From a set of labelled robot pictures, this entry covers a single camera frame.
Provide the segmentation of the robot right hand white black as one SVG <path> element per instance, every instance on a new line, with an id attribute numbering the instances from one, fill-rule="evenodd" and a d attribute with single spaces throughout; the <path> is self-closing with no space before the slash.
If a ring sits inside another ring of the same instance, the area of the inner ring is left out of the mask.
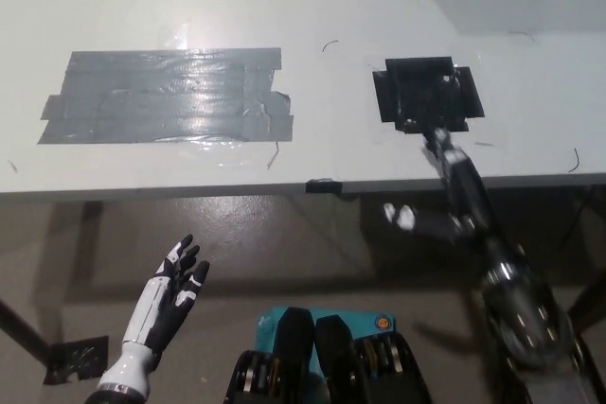
<path id="1" fill-rule="evenodd" d="M 424 151 L 438 170 L 449 210 L 422 211 L 410 205 L 383 206 L 387 222 L 405 233 L 457 243 L 473 241 L 499 231 L 488 193 L 470 156 L 452 141 L 444 115 L 449 113 L 459 83 L 455 76 L 421 80 L 413 86 L 419 101 L 418 125 Z"/>

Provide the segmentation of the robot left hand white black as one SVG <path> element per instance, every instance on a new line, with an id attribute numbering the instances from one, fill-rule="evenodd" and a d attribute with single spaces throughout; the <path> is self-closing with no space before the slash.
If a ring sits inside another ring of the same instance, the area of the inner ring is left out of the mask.
<path id="1" fill-rule="evenodd" d="M 193 308 L 209 271 L 188 234 L 169 251 L 147 281 L 126 328 L 121 354 L 99 380 L 88 403 L 145 403 L 154 372 Z"/>

